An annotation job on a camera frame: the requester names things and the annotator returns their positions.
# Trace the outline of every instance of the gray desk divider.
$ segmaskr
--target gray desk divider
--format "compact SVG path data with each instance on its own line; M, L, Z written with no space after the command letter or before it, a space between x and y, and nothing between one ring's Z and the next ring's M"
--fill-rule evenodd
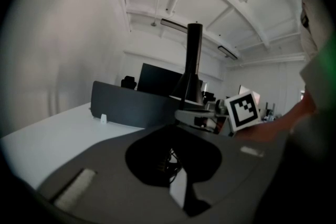
M174 123L174 113L179 102L170 97L95 81L92 87L91 113L97 118L105 114L110 122L148 128ZM203 107L186 103L185 108Z

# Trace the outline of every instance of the person's arm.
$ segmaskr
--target person's arm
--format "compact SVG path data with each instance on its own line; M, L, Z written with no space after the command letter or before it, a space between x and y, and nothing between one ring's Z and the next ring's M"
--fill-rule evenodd
M260 142L267 142L272 140L277 133L284 130L290 130L295 123L302 117L314 113L316 106L310 95L306 90L302 101L297 103L286 115L273 121L263 124L258 124L249 128L245 128L237 132L237 138L249 139Z

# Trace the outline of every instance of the white ceiling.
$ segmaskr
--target white ceiling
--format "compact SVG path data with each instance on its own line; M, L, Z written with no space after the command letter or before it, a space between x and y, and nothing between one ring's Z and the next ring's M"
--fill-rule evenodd
M304 60L299 37L300 0L159 0L157 26L151 26L158 0L125 0L130 29L185 45L186 35L160 25L168 18L182 25L203 24L203 52L226 66ZM239 59L225 58L224 46Z

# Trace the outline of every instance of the ceiling light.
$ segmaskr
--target ceiling light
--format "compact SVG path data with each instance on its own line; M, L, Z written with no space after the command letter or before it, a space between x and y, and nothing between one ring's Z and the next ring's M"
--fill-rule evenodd
M165 25L165 26L168 26L168 27L171 27L171 28L174 28L174 29L176 29L178 31L181 31L183 33L186 33L186 34L188 33L188 29L185 26L174 23L171 20L161 19L161 24Z
M232 60L238 60L237 56L235 56L232 52L228 49L224 48L223 46L219 46L218 49L226 55L226 57L230 57Z

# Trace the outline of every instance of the white wall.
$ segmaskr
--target white wall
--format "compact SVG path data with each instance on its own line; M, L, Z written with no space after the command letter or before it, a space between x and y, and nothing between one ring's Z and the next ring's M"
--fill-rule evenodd
M127 43L121 0L15 0L1 34L3 135L90 101Z
M143 63L158 66L175 72L183 73L186 50L177 42L170 39L133 30L120 66L117 84L125 76L135 77L139 82ZM222 64L204 53L201 53L199 63L199 78L208 84L208 91L222 98Z
M299 74L304 66L304 62L286 62L227 70L222 88L231 97L243 85L260 94L260 108L266 102L269 108L275 103L276 114L285 114L299 102L300 90L305 88Z

